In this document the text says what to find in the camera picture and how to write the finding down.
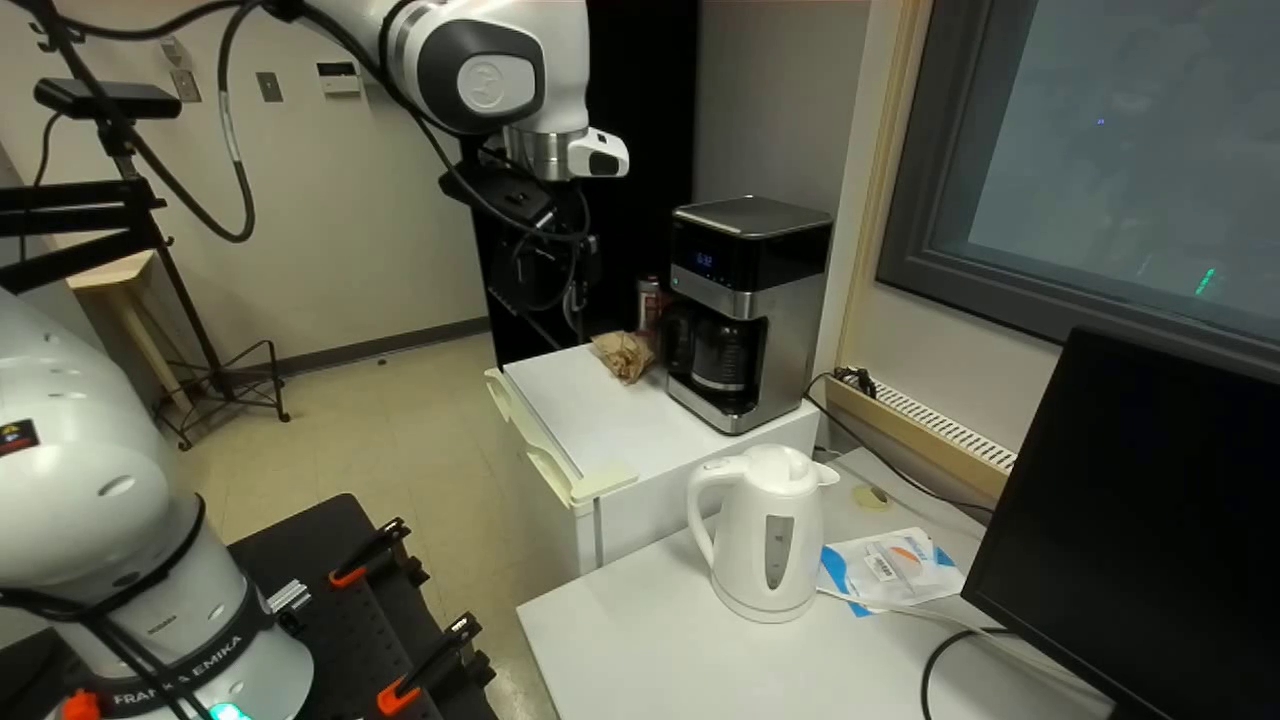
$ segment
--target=coffee maker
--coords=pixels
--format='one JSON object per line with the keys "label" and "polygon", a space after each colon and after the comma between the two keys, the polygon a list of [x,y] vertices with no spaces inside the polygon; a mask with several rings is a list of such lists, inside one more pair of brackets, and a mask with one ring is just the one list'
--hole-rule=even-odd
{"label": "coffee maker", "polygon": [[831,219],[734,197],[673,215],[668,396],[722,436],[799,409]]}

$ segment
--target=monitor screen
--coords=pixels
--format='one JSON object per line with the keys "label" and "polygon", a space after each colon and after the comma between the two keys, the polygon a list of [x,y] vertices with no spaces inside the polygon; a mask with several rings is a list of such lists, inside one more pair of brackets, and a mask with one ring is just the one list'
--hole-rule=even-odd
{"label": "monitor screen", "polygon": [[1116,715],[1280,715],[1280,387],[1070,333],[963,596]]}

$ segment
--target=white kettle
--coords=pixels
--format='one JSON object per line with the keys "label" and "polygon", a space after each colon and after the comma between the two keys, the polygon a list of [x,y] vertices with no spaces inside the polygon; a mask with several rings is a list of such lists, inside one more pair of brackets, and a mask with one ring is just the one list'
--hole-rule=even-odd
{"label": "white kettle", "polygon": [[[783,445],[707,462],[687,483],[687,533],[713,565],[720,599],[749,622],[791,622],[817,596],[823,503],[841,472]],[[705,500],[720,492],[717,540]]]}

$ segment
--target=robotic arm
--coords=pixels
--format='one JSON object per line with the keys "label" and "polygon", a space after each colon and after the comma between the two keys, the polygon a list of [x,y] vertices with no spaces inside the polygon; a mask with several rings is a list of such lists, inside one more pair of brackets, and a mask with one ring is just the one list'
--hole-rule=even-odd
{"label": "robotic arm", "polygon": [[627,176],[627,144],[587,125],[584,0],[266,0],[339,29],[414,114],[451,136],[503,133],[538,179]]}
{"label": "robotic arm", "polygon": [[[509,159],[535,179],[627,174],[625,141],[587,125],[584,0],[263,3],[343,33],[396,98],[451,136],[499,133]],[[123,371],[8,294],[0,409],[0,604],[47,615],[110,715],[158,720],[170,715],[164,706],[201,700],[293,715],[310,689],[310,656],[272,624],[205,528],[201,500],[170,480]],[[158,670],[180,670],[180,681],[147,681]]]}

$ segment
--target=white mini fridge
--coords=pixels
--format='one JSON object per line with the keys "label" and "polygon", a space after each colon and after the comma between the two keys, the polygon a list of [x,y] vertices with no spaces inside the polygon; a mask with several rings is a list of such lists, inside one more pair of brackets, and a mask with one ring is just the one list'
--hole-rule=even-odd
{"label": "white mini fridge", "polygon": [[562,579],[679,533],[695,463],[749,445],[811,452],[819,423],[799,402],[755,431],[720,436],[662,393],[659,371],[625,385],[587,345],[487,370],[482,385],[526,462],[515,503]]}

